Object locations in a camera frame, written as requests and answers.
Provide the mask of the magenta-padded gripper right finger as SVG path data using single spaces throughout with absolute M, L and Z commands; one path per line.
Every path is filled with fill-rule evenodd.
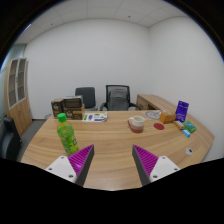
M 168 157 L 157 157 L 137 145 L 133 146 L 132 156 L 143 186 L 180 170 Z

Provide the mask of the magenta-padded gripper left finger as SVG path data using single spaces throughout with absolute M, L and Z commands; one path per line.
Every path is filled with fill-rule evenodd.
M 89 145 L 68 157 L 59 156 L 46 168 L 46 171 L 83 186 L 93 157 L 94 145 Z

